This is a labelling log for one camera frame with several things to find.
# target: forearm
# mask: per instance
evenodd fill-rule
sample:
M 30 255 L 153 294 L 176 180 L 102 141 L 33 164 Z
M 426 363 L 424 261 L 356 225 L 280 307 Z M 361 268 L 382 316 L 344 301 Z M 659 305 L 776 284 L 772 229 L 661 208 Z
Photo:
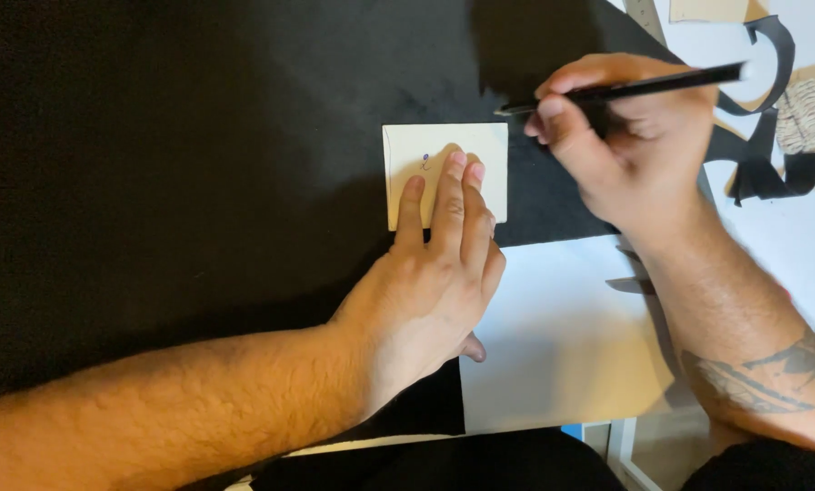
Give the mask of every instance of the forearm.
M 134 356 L 0 398 L 0 487 L 173 489 L 366 417 L 370 350 L 332 326 Z
M 815 335 L 709 204 L 684 219 L 663 240 L 632 242 L 697 398 L 730 426 L 815 447 Z

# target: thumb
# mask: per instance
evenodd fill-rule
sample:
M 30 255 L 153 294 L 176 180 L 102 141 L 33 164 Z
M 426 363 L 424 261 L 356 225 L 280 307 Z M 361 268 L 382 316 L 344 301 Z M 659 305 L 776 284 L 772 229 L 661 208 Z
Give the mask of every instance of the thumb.
M 591 190 L 623 172 L 610 147 L 601 141 L 583 111 L 562 95 L 548 95 L 537 107 L 544 120 L 550 151 L 576 182 Z
M 459 354 L 465 355 L 477 363 L 482 363 L 483 360 L 486 360 L 486 348 L 483 348 L 483 343 L 477 339 L 477 336 L 473 332 L 467 335 L 465 341 L 462 342 L 462 348 Z

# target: tattoo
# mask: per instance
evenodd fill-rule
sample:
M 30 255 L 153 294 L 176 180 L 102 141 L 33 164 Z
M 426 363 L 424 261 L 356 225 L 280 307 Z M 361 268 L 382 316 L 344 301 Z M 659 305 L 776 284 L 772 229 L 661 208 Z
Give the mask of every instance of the tattoo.
M 684 351 L 681 359 L 696 392 L 727 409 L 760 413 L 815 409 L 813 331 L 783 351 L 741 365 L 707 360 L 690 351 Z

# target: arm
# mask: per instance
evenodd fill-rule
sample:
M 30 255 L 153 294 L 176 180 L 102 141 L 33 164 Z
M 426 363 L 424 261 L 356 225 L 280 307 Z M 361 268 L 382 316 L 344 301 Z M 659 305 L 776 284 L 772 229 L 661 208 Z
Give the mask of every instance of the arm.
M 764 436 L 815 448 L 815 335 L 695 184 L 716 89 L 616 101 L 623 128 L 604 141 L 561 96 L 684 70 L 624 54 L 584 58 L 539 87 L 526 133 L 550 144 L 588 207 L 640 254 L 718 447 Z
M 413 178 L 395 245 L 332 320 L 146 353 L 0 397 L 0 489 L 173 489 L 327 439 L 459 354 L 504 269 L 483 166 L 451 155 L 423 244 Z

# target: hand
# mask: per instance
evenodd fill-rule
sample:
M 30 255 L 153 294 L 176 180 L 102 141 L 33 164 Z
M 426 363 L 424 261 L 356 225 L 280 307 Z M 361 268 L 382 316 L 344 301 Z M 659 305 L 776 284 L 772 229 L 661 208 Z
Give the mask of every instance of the hand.
M 690 70 L 629 54 L 589 55 L 553 73 L 525 134 L 549 144 L 574 176 L 586 206 L 632 241 L 661 242 L 702 208 L 697 178 L 713 130 L 714 86 L 613 101 L 621 120 L 605 140 L 562 94 L 590 85 Z
M 492 240 L 495 217 L 480 195 L 484 172 L 461 151 L 447 157 L 427 245 L 420 217 L 425 181 L 412 177 L 401 195 L 395 244 L 332 320 L 369 340 L 368 417 L 445 361 L 486 357 L 472 331 L 498 288 L 505 260 Z

